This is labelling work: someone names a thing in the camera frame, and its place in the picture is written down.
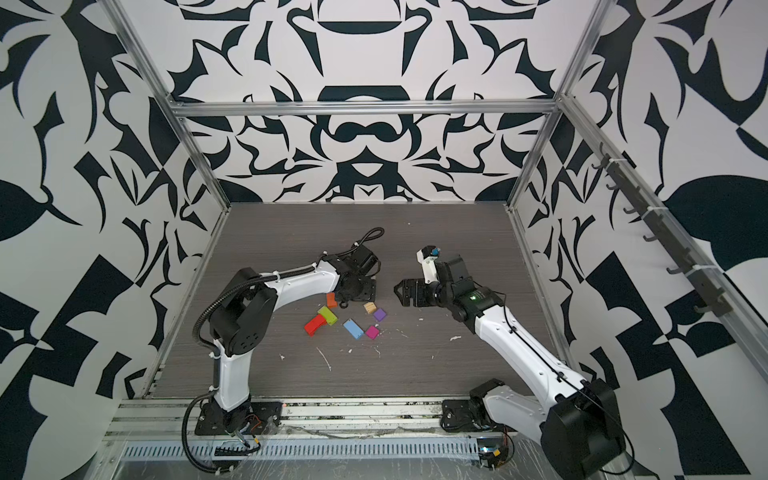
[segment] wall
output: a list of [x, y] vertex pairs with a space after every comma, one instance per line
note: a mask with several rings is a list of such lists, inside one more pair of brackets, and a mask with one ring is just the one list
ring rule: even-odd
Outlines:
[[0, 471], [94, 454], [219, 216], [101, 7], [0, 9]]
[[507, 200], [542, 114], [193, 118], [232, 201]]
[[[176, 100], [251, 102], [552, 98], [595, 1], [123, 3]], [[530, 114], [190, 122], [232, 201], [506, 200], [540, 126]]]
[[[757, 1], [620, 0], [574, 92], [763, 315], [767, 18]], [[661, 478], [764, 478], [766, 383], [597, 162], [562, 120], [518, 204], [571, 354], [616, 389]]]

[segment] black and white patterned wall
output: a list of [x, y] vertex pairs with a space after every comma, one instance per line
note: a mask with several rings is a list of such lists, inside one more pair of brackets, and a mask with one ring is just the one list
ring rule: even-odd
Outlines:
[[123, 0], [179, 101], [551, 98], [595, 0]]
[[187, 119], [232, 201], [507, 200], [543, 114]]
[[[766, 20], [757, 0], [620, 0], [575, 92], [763, 316]], [[563, 120], [518, 204], [571, 353], [661, 478], [764, 478], [766, 383], [597, 162]]]
[[94, 454], [220, 214], [94, 0], [0, 8], [0, 472]]

